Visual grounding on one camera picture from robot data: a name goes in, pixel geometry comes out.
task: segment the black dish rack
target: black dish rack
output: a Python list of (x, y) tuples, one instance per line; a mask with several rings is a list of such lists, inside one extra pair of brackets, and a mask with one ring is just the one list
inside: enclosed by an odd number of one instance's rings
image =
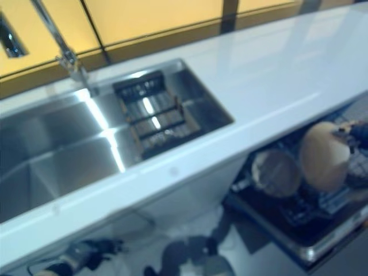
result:
[(201, 128), (168, 89), (161, 71), (114, 85), (144, 159), (201, 135)]

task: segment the sink basin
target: sink basin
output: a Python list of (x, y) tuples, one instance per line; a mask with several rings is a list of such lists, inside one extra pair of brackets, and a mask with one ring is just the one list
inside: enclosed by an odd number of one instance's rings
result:
[(0, 118), (0, 223), (232, 122), (181, 60), (96, 89)]

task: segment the white quartz countertop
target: white quartz countertop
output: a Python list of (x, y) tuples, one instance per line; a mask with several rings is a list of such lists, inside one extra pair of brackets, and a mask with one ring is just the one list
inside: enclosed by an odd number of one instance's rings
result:
[[(92, 72), (98, 82), (181, 58), (235, 122), (1, 224), (0, 269), (359, 96), (368, 89), (367, 30), (368, 4), (362, 3)], [(13, 112), (75, 85), (67, 79), (39, 87), (0, 101), (0, 110)]]

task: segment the dishwasher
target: dishwasher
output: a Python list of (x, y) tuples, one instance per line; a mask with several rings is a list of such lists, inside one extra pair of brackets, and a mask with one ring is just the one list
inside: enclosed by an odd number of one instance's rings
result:
[(368, 187), (368, 150), (355, 151), (350, 156), (345, 178), (349, 185), (334, 192), (320, 192), (307, 184), (302, 173), (299, 187), (285, 198), (270, 196), (257, 186), (252, 164), (260, 152), (279, 151), (300, 167), (301, 142), (313, 125), (323, 121), (337, 125), (368, 121), (367, 107), (368, 93), (364, 93), (354, 102), (250, 153), (225, 199), (225, 206), (253, 220), (307, 271), (324, 263), (364, 229), (367, 197), (352, 201), (346, 195), (351, 190), (349, 186)]

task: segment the chrome faucet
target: chrome faucet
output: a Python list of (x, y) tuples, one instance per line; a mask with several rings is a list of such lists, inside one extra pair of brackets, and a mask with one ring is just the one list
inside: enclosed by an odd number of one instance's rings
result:
[(10, 58), (19, 58), (28, 54), (22, 41), (19, 39), (5, 15), (0, 11), (0, 43), (6, 55)]
[(94, 97), (97, 95), (97, 91), (92, 89), (87, 81), (88, 74), (81, 61), (77, 58), (75, 52), (68, 47), (64, 38), (60, 34), (58, 28), (56, 27), (51, 16), (47, 12), (47, 9), (42, 3), (42, 0), (30, 0), (37, 10), (39, 16), (41, 17), (43, 23), (50, 31), (51, 35), (55, 39), (56, 43), (60, 47), (61, 56), (57, 56), (56, 59), (59, 61), (60, 65), (63, 66), (69, 73), (69, 76), (77, 81), (82, 82), (85, 88), (88, 89), (90, 96)]

